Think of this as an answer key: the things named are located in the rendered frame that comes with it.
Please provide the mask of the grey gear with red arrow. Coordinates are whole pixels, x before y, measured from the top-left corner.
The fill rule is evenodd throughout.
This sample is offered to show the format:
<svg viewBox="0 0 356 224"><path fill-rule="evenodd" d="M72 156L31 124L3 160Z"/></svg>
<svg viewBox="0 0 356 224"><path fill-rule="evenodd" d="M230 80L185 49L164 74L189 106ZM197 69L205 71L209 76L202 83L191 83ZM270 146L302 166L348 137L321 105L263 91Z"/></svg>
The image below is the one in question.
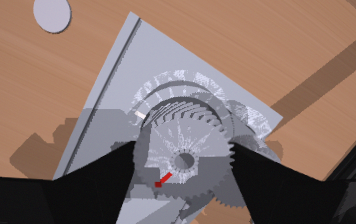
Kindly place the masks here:
<svg viewBox="0 0 356 224"><path fill-rule="evenodd" d="M229 150L234 144L227 143L231 137L224 138L223 128L200 104L182 101L160 107L148 117L135 143L137 175L147 188L167 198L207 195L230 175L229 163L235 161L230 158L235 152Z"/></svg>

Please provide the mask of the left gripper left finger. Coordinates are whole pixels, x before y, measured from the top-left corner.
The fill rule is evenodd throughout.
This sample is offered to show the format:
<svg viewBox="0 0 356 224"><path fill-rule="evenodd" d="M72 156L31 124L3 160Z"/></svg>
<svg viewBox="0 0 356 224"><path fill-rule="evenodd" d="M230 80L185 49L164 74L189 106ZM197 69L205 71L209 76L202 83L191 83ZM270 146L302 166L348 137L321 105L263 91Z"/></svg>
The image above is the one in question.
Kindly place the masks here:
<svg viewBox="0 0 356 224"><path fill-rule="evenodd" d="M134 174L135 143L55 180L0 177L0 222L116 224Z"/></svg>

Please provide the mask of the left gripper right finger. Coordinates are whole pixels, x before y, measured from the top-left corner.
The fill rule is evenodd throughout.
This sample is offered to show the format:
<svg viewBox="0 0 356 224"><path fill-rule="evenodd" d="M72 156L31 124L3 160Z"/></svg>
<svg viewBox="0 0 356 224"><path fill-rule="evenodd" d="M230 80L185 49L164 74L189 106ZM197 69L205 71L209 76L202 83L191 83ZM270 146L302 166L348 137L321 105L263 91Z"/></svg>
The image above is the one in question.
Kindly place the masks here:
<svg viewBox="0 0 356 224"><path fill-rule="evenodd" d="M229 144L231 170L254 224L339 224L356 207L356 179L320 181Z"/></svg>

